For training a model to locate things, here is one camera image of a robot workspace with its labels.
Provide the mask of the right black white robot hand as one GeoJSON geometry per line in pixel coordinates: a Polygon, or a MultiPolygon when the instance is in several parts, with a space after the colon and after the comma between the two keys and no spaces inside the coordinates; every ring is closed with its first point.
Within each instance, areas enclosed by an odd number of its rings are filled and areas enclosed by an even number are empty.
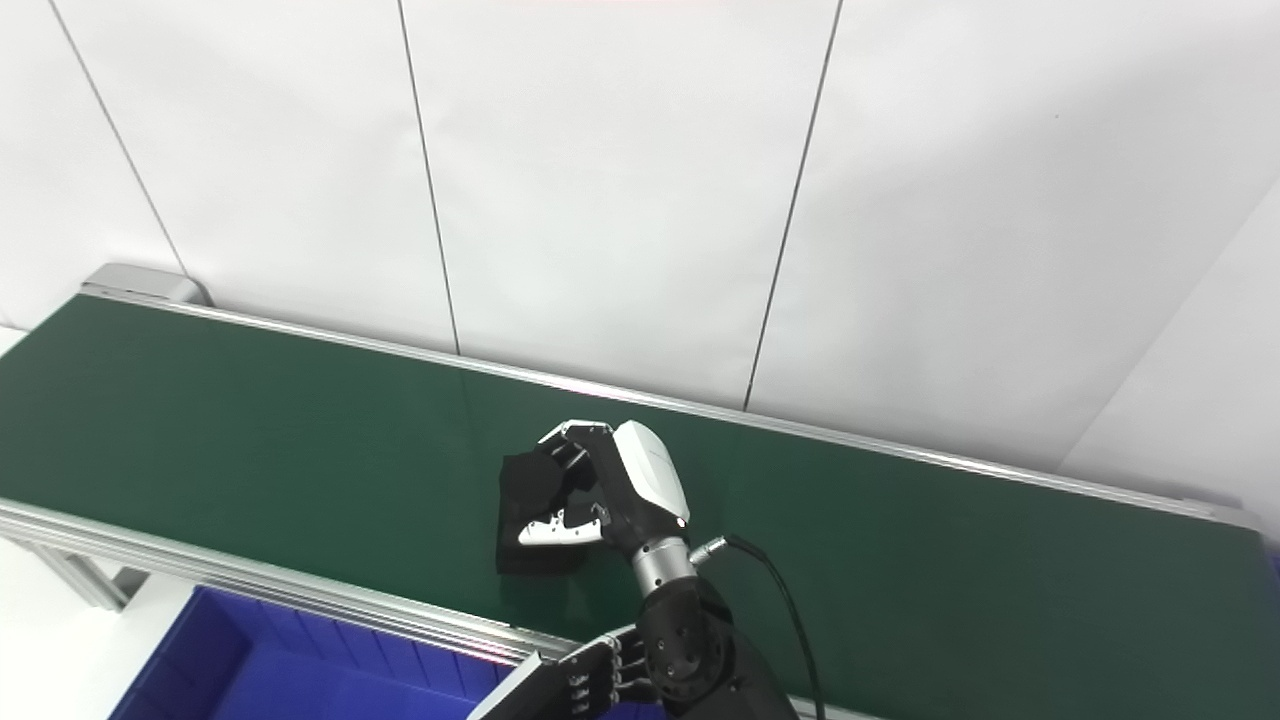
{"type": "Polygon", "coordinates": [[[663,441],[640,421],[567,420],[517,459],[544,497],[520,511],[520,548],[603,543],[632,559],[689,539],[690,509],[663,441]]]}

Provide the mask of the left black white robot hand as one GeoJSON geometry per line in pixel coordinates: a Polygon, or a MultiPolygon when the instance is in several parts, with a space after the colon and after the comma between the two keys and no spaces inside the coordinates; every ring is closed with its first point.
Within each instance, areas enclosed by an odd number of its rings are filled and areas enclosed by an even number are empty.
{"type": "Polygon", "coordinates": [[[634,625],[562,659],[535,651],[471,710],[470,719],[599,719],[618,705],[660,703],[634,625]]]}

